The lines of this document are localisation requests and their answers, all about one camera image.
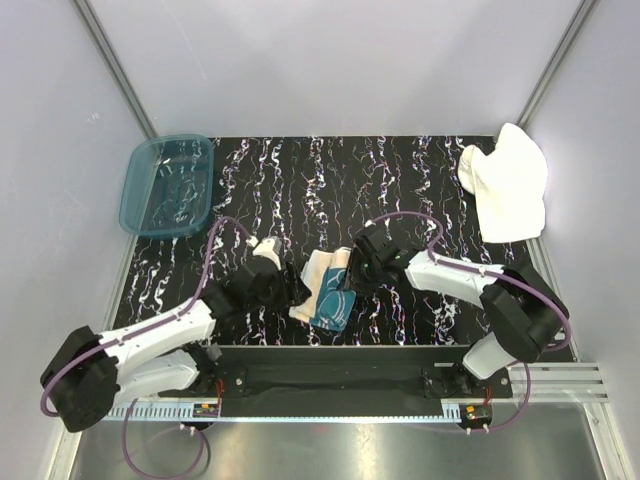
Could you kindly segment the small circuit board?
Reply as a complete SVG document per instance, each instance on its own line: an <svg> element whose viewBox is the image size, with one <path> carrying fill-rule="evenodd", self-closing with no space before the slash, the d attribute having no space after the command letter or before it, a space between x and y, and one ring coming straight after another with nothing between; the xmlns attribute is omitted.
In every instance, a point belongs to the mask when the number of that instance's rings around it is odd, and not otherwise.
<svg viewBox="0 0 640 480"><path fill-rule="evenodd" d="M488 421L492 415L492 407L488 404L467 405L463 411L463 418L469 421Z"/></svg>
<svg viewBox="0 0 640 480"><path fill-rule="evenodd" d="M219 405L216 403L195 403L193 416L195 418L217 418L219 416Z"/></svg>

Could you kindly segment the teal transparent plastic bin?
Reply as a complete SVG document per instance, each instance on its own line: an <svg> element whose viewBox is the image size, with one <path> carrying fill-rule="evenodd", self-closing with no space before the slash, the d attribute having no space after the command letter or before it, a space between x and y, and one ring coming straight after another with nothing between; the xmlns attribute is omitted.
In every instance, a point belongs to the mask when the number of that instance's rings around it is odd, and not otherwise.
<svg viewBox="0 0 640 480"><path fill-rule="evenodd" d="M121 228L148 239L193 235L209 216L214 147L198 134L154 138L132 152L119 209Z"/></svg>

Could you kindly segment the right small circuit board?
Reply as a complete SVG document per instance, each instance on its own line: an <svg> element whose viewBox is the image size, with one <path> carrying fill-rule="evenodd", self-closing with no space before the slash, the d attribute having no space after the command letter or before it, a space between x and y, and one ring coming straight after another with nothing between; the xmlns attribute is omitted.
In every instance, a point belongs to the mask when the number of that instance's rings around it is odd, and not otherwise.
<svg viewBox="0 0 640 480"><path fill-rule="evenodd" d="M463 418L469 421L488 421L492 415L492 407L488 404L467 405L463 411Z"/></svg>

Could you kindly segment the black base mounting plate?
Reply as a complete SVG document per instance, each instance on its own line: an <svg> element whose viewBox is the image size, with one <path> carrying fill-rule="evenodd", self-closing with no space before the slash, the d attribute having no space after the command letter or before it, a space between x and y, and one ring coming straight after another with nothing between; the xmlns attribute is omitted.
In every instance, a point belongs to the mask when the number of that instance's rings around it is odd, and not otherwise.
<svg viewBox="0 0 640 480"><path fill-rule="evenodd" d="M464 346L223 346L211 381L228 397L293 391L391 390L437 398L508 399L507 370L487 380L462 371Z"/></svg>

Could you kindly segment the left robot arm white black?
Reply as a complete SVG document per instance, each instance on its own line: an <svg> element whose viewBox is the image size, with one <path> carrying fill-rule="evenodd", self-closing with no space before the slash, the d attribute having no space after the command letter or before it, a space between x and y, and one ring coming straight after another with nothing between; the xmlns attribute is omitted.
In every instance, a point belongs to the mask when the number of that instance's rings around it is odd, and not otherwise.
<svg viewBox="0 0 640 480"><path fill-rule="evenodd" d="M40 377L40 408L71 433L140 397L203 396L218 379L219 353L205 346L216 329L260 308L283 310L311 296L298 269L253 257L186 302L130 327L71 332Z"/></svg>

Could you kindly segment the left small circuit board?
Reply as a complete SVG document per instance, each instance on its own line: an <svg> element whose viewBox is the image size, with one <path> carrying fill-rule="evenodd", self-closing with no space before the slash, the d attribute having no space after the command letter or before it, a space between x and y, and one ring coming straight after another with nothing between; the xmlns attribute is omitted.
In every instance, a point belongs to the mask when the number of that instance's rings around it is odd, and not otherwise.
<svg viewBox="0 0 640 480"><path fill-rule="evenodd" d="M219 416L219 405L216 403L195 403L193 416L195 418L217 418Z"/></svg>

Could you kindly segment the white towel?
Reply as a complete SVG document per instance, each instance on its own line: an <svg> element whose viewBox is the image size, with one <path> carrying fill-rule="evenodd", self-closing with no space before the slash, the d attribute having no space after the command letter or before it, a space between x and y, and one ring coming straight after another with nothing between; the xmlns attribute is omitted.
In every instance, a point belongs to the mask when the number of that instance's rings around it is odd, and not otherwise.
<svg viewBox="0 0 640 480"><path fill-rule="evenodd" d="M512 243L537 238L545 227L547 161L520 127L502 126L494 150L465 147L458 164L463 189L472 194L481 238Z"/></svg>

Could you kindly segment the aluminium frame rail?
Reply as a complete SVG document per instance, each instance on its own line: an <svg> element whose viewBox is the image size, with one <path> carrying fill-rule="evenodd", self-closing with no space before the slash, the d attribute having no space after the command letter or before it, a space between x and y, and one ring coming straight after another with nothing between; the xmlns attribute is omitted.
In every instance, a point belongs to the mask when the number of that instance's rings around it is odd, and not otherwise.
<svg viewBox="0 0 640 480"><path fill-rule="evenodd" d="M525 368L507 369L513 395L508 399L490 399L493 409L513 404L519 413L533 403L606 403L608 396L598 368L593 364L543 363ZM338 424L457 424L463 420L464 407L480 405L483 398L411 397L391 390L378 393L355 391L343 403L333 392L324 399L315 396L298 404L286 395L256 403L248 397L224 397L209 403L219 405L217 418L195 418L196 398L156 398L139 400L134 406L117 406L107 421L181 422L205 424L241 423L338 423Z"/></svg>

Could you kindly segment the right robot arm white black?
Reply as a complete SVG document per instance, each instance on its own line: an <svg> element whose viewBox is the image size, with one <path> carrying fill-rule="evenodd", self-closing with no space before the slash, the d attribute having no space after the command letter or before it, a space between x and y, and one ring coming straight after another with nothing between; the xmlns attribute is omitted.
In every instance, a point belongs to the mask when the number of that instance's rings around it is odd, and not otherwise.
<svg viewBox="0 0 640 480"><path fill-rule="evenodd" d="M343 285L371 295L392 284L462 300L481 309L489 324L460 361L424 371L425 387L438 399L480 395L496 373L538 361L555 346L557 334L568 330L567 307L531 263L484 265L431 249L405 250L382 228L369 225L353 240Z"/></svg>

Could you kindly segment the teal beige Doraemon towel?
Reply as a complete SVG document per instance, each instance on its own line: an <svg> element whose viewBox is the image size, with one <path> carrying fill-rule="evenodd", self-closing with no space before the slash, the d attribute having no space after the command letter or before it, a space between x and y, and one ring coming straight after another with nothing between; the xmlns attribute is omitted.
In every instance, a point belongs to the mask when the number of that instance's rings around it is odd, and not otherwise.
<svg viewBox="0 0 640 480"><path fill-rule="evenodd" d="M342 332L354 307L356 294L340 288L345 279L351 249L314 250L302 270L302 281L311 296L289 309L289 317L313 327Z"/></svg>

